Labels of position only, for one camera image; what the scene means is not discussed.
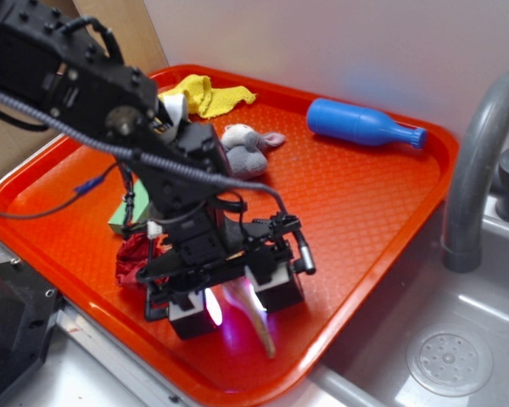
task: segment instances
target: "orange tray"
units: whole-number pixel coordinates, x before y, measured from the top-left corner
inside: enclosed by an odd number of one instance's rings
[[[268,153],[268,171],[259,181],[276,188],[301,219],[317,273],[300,276],[304,303],[269,315],[275,359],[266,358],[247,318],[218,287],[225,318],[218,332],[182,341],[168,321],[143,319],[144,295],[115,285],[121,240],[107,221],[124,193],[118,172],[55,215],[0,218],[0,240],[190,398],[219,406],[262,404],[307,375],[443,200],[458,146],[440,127],[397,115],[392,117],[402,125],[428,130],[423,150],[397,143],[366,148],[316,136],[305,114],[317,95],[199,66],[161,70],[154,79],[165,90],[192,73],[208,75],[215,88],[244,85],[257,94],[252,105],[240,103],[210,121],[218,134],[225,125],[244,123],[288,137]],[[52,208],[112,162],[65,137],[0,186],[0,210]],[[277,211],[266,195],[244,196],[247,219]]]

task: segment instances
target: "drain cover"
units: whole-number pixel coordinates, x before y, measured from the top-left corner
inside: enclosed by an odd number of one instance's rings
[[[488,344],[476,332],[432,325],[411,340],[407,365],[427,390],[458,397],[479,390],[490,379],[493,363]]]

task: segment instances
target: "white wall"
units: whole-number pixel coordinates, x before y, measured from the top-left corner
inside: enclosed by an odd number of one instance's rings
[[[170,65],[202,64],[463,137],[509,70],[509,0],[144,0]]]

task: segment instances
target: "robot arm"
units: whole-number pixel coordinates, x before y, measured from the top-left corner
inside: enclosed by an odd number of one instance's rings
[[[72,20],[37,0],[0,0],[0,103],[114,155],[148,191],[172,249],[137,275],[148,289],[146,318],[169,318],[180,337],[210,331],[211,324],[189,322],[204,311],[204,290],[240,276],[270,312],[301,301],[297,275],[316,269],[299,220],[268,186],[230,177],[211,125],[183,121],[173,140],[164,137],[172,124],[157,91],[139,69],[124,65],[111,30],[96,19]],[[279,212],[250,223],[230,220],[225,213],[243,214],[245,205],[218,196],[237,188],[270,193]],[[288,235],[299,245],[298,259]]]

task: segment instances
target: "metal bracket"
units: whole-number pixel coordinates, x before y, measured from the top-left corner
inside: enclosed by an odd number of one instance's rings
[[[57,299],[27,263],[0,264],[0,400],[45,362]]]

